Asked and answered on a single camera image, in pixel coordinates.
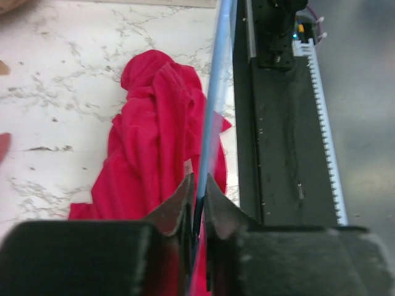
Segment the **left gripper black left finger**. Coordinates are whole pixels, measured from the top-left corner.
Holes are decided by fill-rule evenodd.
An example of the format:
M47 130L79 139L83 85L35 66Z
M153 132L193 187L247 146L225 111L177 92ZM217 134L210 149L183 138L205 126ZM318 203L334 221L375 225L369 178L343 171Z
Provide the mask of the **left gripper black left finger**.
M2 295L185 295L194 175L142 220L27 221L1 244Z

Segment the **light blue wire hanger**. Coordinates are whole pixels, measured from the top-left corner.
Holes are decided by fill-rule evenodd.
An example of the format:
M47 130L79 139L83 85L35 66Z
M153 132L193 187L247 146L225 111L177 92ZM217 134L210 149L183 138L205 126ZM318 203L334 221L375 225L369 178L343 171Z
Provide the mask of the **light blue wire hanger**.
M235 40L236 1L219 1L217 24L212 48L212 60L207 88L207 104L202 134L202 152L199 178L196 192L196 204L193 214L193 274L189 278L186 295L197 295L198 264L202 259L198 251L204 245L201 236L204 228L204 202L208 197L207 183L217 163L219 134L222 129L223 113L231 80L232 53Z

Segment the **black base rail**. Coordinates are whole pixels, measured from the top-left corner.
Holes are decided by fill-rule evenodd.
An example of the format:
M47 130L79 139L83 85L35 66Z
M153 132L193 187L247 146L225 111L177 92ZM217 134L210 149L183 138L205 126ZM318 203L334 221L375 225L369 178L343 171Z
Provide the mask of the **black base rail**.
M253 14L257 2L238 1L236 11L233 78L240 207L265 225L339 225L308 60L294 56L289 71L259 67ZM293 38L314 41L297 20Z

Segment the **magenta t shirt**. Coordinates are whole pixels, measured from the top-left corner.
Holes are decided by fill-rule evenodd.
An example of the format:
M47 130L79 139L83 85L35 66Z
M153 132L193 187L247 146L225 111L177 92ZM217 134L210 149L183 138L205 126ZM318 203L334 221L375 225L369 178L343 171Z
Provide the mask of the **magenta t shirt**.
M186 168L199 170L206 97L195 69L149 50L127 63L121 85L127 101L92 201L71 204L71 219L140 219L175 192Z

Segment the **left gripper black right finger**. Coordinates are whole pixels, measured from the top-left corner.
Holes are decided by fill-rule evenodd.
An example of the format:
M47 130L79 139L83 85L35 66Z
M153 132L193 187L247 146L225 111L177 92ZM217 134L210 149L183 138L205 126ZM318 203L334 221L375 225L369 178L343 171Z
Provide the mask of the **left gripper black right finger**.
M384 245L366 228L262 226L207 179L207 288L213 295L393 295Z

